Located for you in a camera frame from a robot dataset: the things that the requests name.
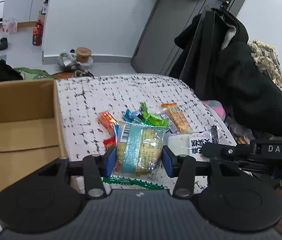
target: black slipper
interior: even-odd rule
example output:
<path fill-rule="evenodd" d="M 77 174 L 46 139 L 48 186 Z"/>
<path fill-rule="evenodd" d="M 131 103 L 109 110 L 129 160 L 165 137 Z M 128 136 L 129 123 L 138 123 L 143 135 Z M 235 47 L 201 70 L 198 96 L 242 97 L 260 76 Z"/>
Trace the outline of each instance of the black slipper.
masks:
<path fill-rule="evenodd" d="M 0 50 L 7 49 L 7 48 L 8 48 L 7 38 L 1 38 L 0 39 Z"/>

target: gray floor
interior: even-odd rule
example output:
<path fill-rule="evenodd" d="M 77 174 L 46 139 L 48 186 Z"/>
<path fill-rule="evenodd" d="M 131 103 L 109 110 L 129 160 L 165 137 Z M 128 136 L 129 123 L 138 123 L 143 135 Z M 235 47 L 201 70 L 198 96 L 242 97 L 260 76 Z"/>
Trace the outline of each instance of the gray floor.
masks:
<path fill-rule="evenodd" d="M 4 36 L 0 28 L 0 39 Z M 42 69 L 49 74 L 62 72 L 57 64 L 42 64 L 41 46 L 32 45 L 32 27 L 21 28 L 17 33 L 6 37 L 8 38 L 8 49 L 0 51 L 0 56 L 7 55 L 6 62 L 11 67 Z M 136 72 L 129 63 L 94 63 L 89 71 L 95 76 Z"/>

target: table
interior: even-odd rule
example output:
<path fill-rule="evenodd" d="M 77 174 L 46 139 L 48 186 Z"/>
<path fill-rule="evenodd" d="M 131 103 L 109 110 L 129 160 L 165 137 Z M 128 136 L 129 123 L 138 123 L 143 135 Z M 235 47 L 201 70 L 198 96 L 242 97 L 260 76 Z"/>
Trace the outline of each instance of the table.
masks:
<path fill-rule="evenodd" d="M 80 161 L 91 154 L 105 153 L 103 140 L 110 137 L 108 131 L 98 124 L 99 112 L 109 111 L 117 120 L 127 108 L 139 109 L 146 102 L 149 112 L 157 112 L 160 105 L 176 102 L 194 132 L 219 128 L 221 144 L 236 145 L 219 116 L 195 96 L 181 80 L 153 74 L 126 74 L 57 80 L 57 90 L 63 119 L 63 133 L 70 161 Z M 158 183 L 171 192 L 177 178 L 169 178 L 160 165 L 156 168 Z M 84 192 L 83 178 L 78 177 L 78 186 Z M 207 187 L 206 177 L 196 177 L 194 192 Z M 107 192 L 111 188 L 125 188 L 105 183 Z"/>

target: brown lid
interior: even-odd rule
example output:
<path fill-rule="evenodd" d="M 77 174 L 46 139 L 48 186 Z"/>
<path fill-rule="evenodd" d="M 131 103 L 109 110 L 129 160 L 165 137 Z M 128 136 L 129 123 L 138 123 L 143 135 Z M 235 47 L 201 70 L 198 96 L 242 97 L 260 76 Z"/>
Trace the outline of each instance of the brown lid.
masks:
<path fill-rule="evenodd" d="M 81 57 L 90 57 L 92 52 L 91 50 L 89 50 L 88 48 L 85 47 L 79 47 L 76 50 L 77 55 L 81 56 Z"/>

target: white patterned tablecloth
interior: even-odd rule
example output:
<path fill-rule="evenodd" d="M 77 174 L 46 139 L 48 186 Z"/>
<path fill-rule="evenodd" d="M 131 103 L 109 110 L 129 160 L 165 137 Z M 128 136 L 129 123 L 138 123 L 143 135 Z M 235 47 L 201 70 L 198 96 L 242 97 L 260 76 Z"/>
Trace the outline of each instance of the white patterned tablecloth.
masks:
<path fill-rule="evenodd" d="M 210 112 L 181 80 L 150 74 L 126 74 L 93 78 L 57 80 L 59 101 L 63 118 L 63 133 L 70 161 L 80 161 L 85 156 L 105 153 L 103 140 L 110 137 L 108 131 L 98 124 L 99 112 L 109 111 L 117 120 L 127 108 L 139 109 L 146 102 L 149 112 L 157 112 L 160 105 L 176 102 L 194 132 L 219 128 L 222 144 L 236 145 L 230 132 L 215 113 Z M 169 178 L 162 166 L 157 167 L 160 181 L 173 190 L 176 178 Z M 77 178 L 84 192 L 83 178 Z M 105 185 L 107 191 L 117 185 Z M 194 192 L 207 187 L 205 177 L 197 177 Z"/>

